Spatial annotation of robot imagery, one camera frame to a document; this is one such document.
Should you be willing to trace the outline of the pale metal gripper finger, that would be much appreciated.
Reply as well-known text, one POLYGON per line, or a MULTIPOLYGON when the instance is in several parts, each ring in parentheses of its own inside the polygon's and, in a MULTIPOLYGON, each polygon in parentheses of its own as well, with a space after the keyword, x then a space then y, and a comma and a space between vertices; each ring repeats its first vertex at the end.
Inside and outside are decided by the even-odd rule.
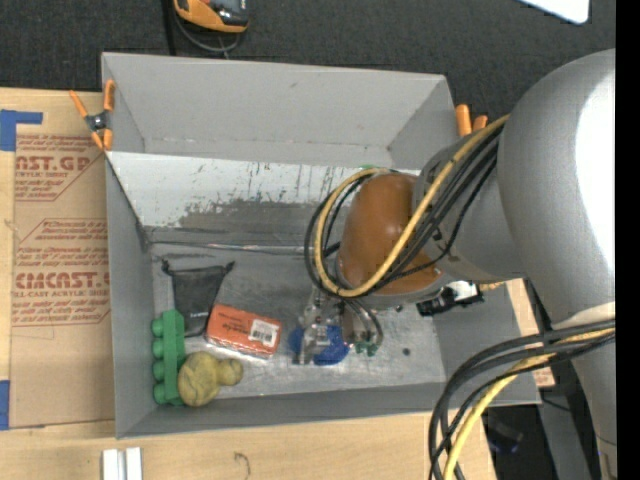
POLYGON ((304 328, 296 327, 291 331, 291 351, 294 364, 308 365, 312 362, 313 341, 306 336, 304 328))
POLYGON ((315 345, 313 362, 315 364, 328 364, 331 359, 331 332, 327 325, 319 325, 315 329, 315 345))

